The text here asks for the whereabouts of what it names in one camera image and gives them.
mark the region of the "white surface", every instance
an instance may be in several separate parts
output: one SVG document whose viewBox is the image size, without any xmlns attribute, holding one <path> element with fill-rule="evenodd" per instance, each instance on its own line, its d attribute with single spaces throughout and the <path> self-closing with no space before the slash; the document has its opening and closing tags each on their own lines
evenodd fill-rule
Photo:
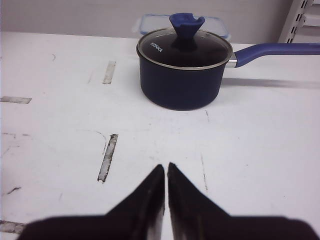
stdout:
<svg viewBox="0 0 320 240">
<path fill-rule="evenodd" d="M 173 111 L 143 95 L 137 39 L 1 37 L 1 96 L 32 98 L 1 103 L 1 219 L 104 214 L 156 164 L 174 162 L 231 215 L 301 219 L 320 234 L 320 56 L 227 68 L 214 102 Z M 103 84 L 109 61 L 114 75 Z M 96 131 L 107 141 L 118 134 L 103 184 Z M 168 206 L 162 239 L 172 239 Z"/>
<path fill-rule="evenodd" d="M 144 14 L 223 20 L 234 43 L 276 42 L 292 0 L 1 0 L 2 31 L 139 38 Z"/>
</svg>

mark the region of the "gray wall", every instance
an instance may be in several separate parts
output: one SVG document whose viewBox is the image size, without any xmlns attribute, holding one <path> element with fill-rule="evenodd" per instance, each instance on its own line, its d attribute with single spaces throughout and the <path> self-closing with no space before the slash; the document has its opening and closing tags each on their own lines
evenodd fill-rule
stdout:
<svg viewBox="0 0 320 240">
<path fill-rule="evenodd" d="M 221 18 L 233 43 L 277 42 L 292 0 L 1 0 L 1 30 L 137 38 L 144 14 Z"/>
</svg>

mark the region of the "blue saucepan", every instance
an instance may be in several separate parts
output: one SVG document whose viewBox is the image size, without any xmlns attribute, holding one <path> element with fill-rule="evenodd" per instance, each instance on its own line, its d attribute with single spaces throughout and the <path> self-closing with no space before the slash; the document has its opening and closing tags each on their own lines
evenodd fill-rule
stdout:
<svg viewBox="0 0 320 240">
<path fill-rule="evenodd" d="M 241 67 L 265 55 L 320 55 L 320 43 L 263 43 L 233 52 L 218 35 L 199 30 L 203 17 L 176 13 L 173 28 L 144 35 L 136 46 L 140 84 L 154 103 L 173 110 L 193 110 L 219 93 L 225 67 Z"/>
</svg>

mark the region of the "blue handle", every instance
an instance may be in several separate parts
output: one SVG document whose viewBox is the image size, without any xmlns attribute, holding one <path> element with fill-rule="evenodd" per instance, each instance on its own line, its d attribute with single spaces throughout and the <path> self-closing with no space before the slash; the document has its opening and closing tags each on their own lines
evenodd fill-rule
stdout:
<svg viewBox="0 0 320 240">
<path fill-rule="evenodd" d="M 178 37 L 182 39 L 192 39 L 205 22 L 203 16 L 195 19 L 192 13 L 175 13 L 169 20 Z"/>
<path fill-rule="evenodd" d="M 236 68 L 265 55 L 320 55 L 320 43 L 262 43 L 236 51 Z"/>
</svg>

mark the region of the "saucepan handle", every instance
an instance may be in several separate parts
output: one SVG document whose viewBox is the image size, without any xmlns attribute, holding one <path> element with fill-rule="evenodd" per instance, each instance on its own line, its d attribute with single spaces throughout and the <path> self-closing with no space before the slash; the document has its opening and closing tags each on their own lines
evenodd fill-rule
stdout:
<svg viewBox="0 0 320 240">
<path fill-rule="evenodd" d="M 262 43 L 236 51 L 227 67 L 241 67 L 265 55 L 320 55 L 320 43 Z"/>
</svg>

